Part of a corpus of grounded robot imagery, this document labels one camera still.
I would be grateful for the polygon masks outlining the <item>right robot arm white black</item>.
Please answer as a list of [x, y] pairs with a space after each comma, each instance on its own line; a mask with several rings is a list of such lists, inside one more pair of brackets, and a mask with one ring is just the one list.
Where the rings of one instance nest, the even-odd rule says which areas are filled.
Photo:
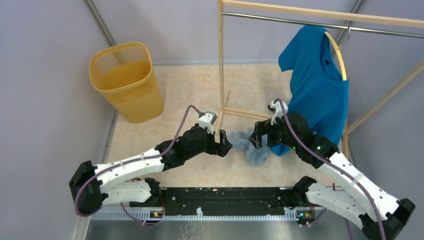
[[369, 240], [394, 240], [410, 219], [415, 204], [399, 199], [372, 182], [352, 165], [329, 139], [308, 127], [297, 112], [257, 121], [248, 140], [256, 149], [285, 145], [305, 163], [331, 177], [342, 193], [304, 176], [295, 185], [293, 200], [299, 206], [320, 205], [355, 224]]

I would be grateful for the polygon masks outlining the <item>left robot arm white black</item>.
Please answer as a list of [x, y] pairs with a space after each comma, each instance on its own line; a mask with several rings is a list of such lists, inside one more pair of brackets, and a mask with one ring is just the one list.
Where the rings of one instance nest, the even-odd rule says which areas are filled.
[[161, 198], [159, 184], [150, 178], [139, 183], [133, 179], [178, 168], [200, 154], [223, 158], [232, 147], [225, 130], [219, 131], [216, 142], [214, 133], [196, 123], [181, 136], [141, 154], [105, 164], [82, 162], [68, 183], [74, 210], [77, 215], [88, 217], [106, 205], [117, 203], [140, 202], [154, 207]]

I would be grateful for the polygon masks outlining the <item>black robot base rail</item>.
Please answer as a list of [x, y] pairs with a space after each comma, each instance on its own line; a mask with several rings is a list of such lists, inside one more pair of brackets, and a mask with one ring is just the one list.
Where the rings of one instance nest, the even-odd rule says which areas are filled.
[[287, 187], [168, 187], [152, 200], [129, 205], [158, 208], [166, 216], [191, 216], [198, 209], [206, 216], [278, 216], [288, 210], [296, 210], [296, 217], [316, 215], [316, 206], [303, 193]]

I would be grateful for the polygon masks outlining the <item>light blue plastic trash bag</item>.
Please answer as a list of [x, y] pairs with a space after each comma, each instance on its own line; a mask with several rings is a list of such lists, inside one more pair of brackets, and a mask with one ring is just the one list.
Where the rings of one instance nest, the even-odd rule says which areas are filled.
[[247, 131], [232, 131], [228, 135], [228, 141], [232, 144], [232, 149], [235, 151], [242, 151], [250, 166], [262, 165], [271, 153], [268, 147], [268, 135], [265, 134], [261, 137], [262, 148], [256, 149], [253, 144], [248, 140], [252, 135], [254, 129], [249, 128]]

